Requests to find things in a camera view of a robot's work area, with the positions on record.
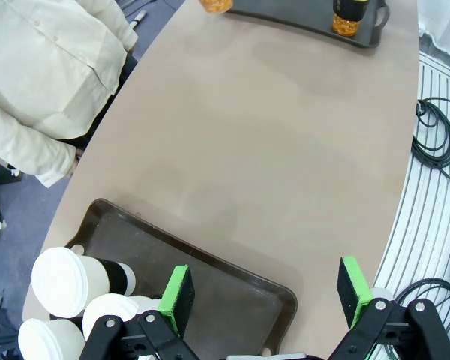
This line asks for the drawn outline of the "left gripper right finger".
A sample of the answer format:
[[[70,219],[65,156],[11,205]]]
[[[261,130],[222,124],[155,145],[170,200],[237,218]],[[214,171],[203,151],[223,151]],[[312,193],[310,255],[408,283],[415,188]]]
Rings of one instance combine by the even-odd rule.
[[[337,292],[349,331],[330,359],[368,359],[378,345],[398,359],[450,359],[450,340],[432,301],[407,306],[373,296],[353,256],[340,259]]]

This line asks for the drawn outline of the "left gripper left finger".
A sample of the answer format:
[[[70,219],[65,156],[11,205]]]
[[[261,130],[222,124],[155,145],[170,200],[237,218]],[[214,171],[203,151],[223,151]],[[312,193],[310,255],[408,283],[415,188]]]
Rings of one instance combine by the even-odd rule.
[[[195,359],[184,340],[195,299],[188,265],[176,266],[157,310],[123,320],[104,314],[95,321],[81,359]]]

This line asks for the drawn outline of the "person's right hand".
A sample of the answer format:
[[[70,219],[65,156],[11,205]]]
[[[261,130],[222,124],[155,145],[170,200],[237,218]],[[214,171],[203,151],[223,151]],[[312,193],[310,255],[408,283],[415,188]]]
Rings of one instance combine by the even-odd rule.
[[[70,176],[72,176],[74,174],[76,168],[78,167],[78,164],[79,164],[79,162],[80,162],[80,160],[81,160],[81,158],[83,156],[83,153],[84,153],[83,150],[81,150],[79,148],[76,148],[75,158],[74,158],[72,167],[70,168]]]

